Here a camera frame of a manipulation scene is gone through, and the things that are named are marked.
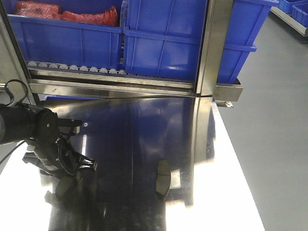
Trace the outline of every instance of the red packaged item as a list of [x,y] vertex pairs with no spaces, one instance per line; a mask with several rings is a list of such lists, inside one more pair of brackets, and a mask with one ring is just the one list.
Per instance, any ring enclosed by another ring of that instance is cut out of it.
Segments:
[[93,23],[105,26],[119,26],[116,7],[112,6],[104,13],[90,14],[90,13],[73,13],[64,11],[60,17],[61,20],[80,22],[80,23]]
[[62,9],[60,5],[36,1],[18,1],[15,5],[16,15],[60,19],[61,12]]

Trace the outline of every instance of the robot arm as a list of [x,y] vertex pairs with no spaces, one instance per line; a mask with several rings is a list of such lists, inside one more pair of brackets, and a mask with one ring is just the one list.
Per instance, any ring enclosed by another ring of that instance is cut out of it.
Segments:
[[[12,103],[13,95],[6,90]],[[10,107],[0,104],[0,144],[25,140],[28,152],[23,160],[58,178],[85,168],[96,169],[96,161],[76,152],[69,141],[81,120],[60,119],[50,109],[22,100]]]

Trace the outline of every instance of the stainless steel table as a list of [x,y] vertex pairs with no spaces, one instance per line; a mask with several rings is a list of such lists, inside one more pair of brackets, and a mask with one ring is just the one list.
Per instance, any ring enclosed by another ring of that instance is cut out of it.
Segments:
[[[59,117],[83,120],[72,144],[98,161],[97,171],[84,170],[69,197],[59,200],[53,194],[58,180],[25,164],[22,145],[0,175],[0,229],[264,230],[216,104],[199,99],[205,120],[196,130],[195,100],[43,102]],[[202,146],[207,148],[195,151]],[[161,199],[155,186],[157,163],[164,159],[171,184]]]

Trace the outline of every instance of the white roller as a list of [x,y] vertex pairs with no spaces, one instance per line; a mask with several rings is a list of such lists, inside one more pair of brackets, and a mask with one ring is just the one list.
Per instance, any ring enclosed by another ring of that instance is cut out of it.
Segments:
[[66,64],[61,64],[60,66],[59,66],[59,69],[68,69],[68,66],[66,65]]
[[28,63],[28,66],[38,66],[37,62],[34,62],[34,61],[30,61]]
[[104,67],[100,69],[100,72],[101,72],[101,73],[108,73],[107,69],[104,68]]
[[88,67],[87,66],[81,66],[79,70],[80,71],[88,71]]
[[58,64],[49,64],[49,68],[59,68]]
[[96,67],[93,66],[93,67],[90,68],[90,71],[91,71],[91,72],[98,72],[98,69],[97,69]]
[[120,75],[126,75],[126,71],[125,70],[119,70],[119,74]]
[[41,62],[41,63],[39,63],[39,65],[38,65],[39,67],[48,67],[47,66],[47,63],[45,63],[45,62]]
[[76,65],[71,65],[71,66],[69,67],[69,69],[70,69],[70,70],[75,70],[75,71],[77,71],[77,70],[78,70],[78,67],[77,67]]
[[117,71],[114,68],[111,68],[109,71],[110,74],[117,74]]

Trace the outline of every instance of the blue crate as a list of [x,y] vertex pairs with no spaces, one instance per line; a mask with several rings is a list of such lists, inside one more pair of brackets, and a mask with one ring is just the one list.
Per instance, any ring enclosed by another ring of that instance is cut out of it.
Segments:
[[279,9],[287,14],[292,14],[293,6],[308,3],[308,0],[280,0]]
[[200,39],[207,0],[128,0],[132,30]]
[[229,22],[227,43],[252,46],[277,0],[235,0]]
[[308,3],[293,6],[292,17],[304,27],[308,27]]
[[256,50],[257,47],[255,45],[243,46],[226,43],[220,62],[217,82],[234,83],[249,53]]
[[128,73],[195,81],[200,39],[151,34],[124,27]]
[[[122,0],[40,0],[75,13],[99,13]],[[13,15],[16,0],[4,0],[13,31],[27,61],[122,68],[122,27]]]

